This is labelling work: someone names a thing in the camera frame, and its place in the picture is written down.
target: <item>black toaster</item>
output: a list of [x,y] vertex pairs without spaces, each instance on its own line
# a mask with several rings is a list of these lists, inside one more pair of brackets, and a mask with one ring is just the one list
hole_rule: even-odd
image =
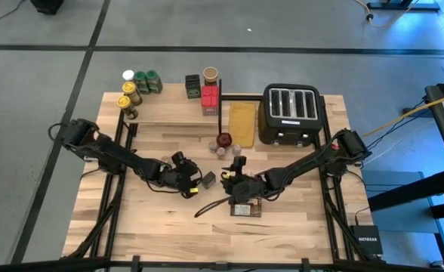
[[313,86],[270,84],[259,104],[259,140],[308,146],[322,128],[322,116],[321,97]]

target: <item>yellow cutting board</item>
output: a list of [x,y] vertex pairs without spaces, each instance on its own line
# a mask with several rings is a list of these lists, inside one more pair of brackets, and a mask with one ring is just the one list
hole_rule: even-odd
[[241,147],[254,145],[255,105],[244,102],[232,102],[229,114],[229,133],[233,144]]

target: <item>green lid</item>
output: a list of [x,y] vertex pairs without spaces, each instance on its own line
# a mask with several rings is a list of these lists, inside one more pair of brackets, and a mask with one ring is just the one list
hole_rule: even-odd
[[144,80],[146,77],[145,72],[144,71],[138,71],[134,74],[134,78],[136,80]]
[[148,79],[156,79],[156,77],[157,77],[156,71],[150,70],[150,71],[146,72],[146,77]]

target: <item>yellow cable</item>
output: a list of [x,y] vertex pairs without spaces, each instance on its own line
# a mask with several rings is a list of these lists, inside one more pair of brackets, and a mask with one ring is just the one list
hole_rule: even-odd
[[[355,0],[358,4],[360,4],[361,6],[364,7],[365,9],[365,15],[371,14],[370,9],[365,5],[365,3],[361,2],[360,0]],[[391,20],[388,23],[385,23],[384,25],[381,26],[376,26],[373,24],[373,19],[368,20],[370,23],[370,26],[373,26],[374,28],[384,28],[384,27],[388,27],[391,26],[393,23],[395,23],[399,18],[401,18],[403,15],[405,15],[407,12],[409,12],[420,0],[415,1],[415,3],[409,5],[409,8],[407,8],[406,11],[403,11],[398,17],[396,17],[395,19]]]
[[398,122],[399,120],[404,119],[405,117],[408,117],[408,116],[412,115],[413,113],[419,112],[419,111],[421,111],[421,110],[425,110],[425,109],[427,109],[427,108],[429,108],[429,107],[431,107],[431,106],[435,106],[435,105],[437,105],[437,104],[440,104],[440,103],[442,103],[443,101],[444,101],[444,98],[439,99],[439,100],[434,101],[434,102],[430,102],[430,103],[428,103],[428,104],[426,104],[426,105],[423,105],[423,106],[421,106],[421,107],[418,107],[418,108],[416,108],[416,109],[414,109],[414,110],[410,110],[409,112],[407,112],[407,113],[403,114],[402,116],[400,116],[400,117],[398,117],[398,118],[396,118],[396,119],[394,119],[394,120],[392,120],[392,121],[390,121],[390,122],[388,122],[388,123],[382,125],[381,127],[379,127],[379,128],[377,128],[377,129],[375,129],[375,130],[372,130],[372,131],[370,131],[370,132],[364,134],[363,137],[366,137],[366,136],[369,136],[369,135],[371,135],[371,134],[374,134],[375,132],[378,132],[378,131],[382,130],[383,128],[386,128],[387,126],[392,125],[392,124]]

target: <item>white lid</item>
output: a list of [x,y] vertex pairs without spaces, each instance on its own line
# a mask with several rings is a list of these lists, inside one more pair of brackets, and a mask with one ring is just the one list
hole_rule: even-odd
[[125,81],[133,80],[133,78],[134,78],[133,70],[126,70],[123,72],[123,79]]

